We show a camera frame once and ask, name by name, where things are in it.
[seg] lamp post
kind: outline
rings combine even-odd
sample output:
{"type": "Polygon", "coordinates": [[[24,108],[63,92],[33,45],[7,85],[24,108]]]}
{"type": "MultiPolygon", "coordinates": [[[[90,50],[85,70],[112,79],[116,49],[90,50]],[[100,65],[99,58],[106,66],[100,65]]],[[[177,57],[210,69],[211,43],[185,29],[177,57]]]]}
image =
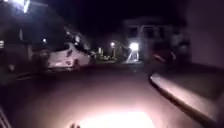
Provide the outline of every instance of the lamp post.
{"type": "Polygon", "coordinates": [[[110,46],[112,48],[112,58],[115,58],[115,43],[114,42],[111,42],[110,43],[110,46]]]}

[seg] wall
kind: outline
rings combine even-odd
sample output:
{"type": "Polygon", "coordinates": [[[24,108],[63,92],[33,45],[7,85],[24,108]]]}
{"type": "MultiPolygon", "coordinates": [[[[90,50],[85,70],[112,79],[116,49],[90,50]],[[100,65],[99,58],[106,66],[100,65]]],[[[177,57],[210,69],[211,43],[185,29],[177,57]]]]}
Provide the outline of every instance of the wall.
{"type": "Polygon", "coordinates": [[[224,68],[224,1],[190,0],[185,15],[192,61],[224,68]]]}

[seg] white vehicle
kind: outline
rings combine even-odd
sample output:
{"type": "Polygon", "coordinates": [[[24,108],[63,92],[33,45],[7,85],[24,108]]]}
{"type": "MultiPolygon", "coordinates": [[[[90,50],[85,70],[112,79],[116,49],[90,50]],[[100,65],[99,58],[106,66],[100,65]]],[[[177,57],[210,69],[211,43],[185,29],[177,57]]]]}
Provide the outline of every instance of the white vehicle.
{"type": "Polygon", "coordinates": [[[78,50],[74,44],[66,43],[65,48],[50,53],[48,68],[79,68],[89,65],[90,56],[78,50]]]}

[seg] asphalt road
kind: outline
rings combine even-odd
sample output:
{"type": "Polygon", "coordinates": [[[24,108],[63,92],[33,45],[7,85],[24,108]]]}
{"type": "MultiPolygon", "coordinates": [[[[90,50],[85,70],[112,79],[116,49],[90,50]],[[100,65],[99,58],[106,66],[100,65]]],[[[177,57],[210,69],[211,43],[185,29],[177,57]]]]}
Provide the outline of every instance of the asphalt road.
{"type": "Polygon", "coordinates": [[[13,128],[198,128],[161,96],[141,65],[95,66],[15,82],[0,89],[13,128]]]}

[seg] sidewalk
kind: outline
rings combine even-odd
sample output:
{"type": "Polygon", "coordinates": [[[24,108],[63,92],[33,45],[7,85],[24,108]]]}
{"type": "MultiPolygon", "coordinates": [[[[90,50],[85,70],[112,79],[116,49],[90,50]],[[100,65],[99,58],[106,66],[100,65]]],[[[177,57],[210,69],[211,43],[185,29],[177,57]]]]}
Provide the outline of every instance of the sidewalk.
{"type": "Polygon", "coordinates": [[[0,67],[0,86],[13,83],[16,80],[28,79],[33,75],[31,72],[7,73],[0,67]]]}
{"type": "Polygon", "coordinates": [[[158,89],[182,105],[218,123],[224,109],[224,71],[190,65],[175,71],[154,74],[150,78],[158,89]]]}

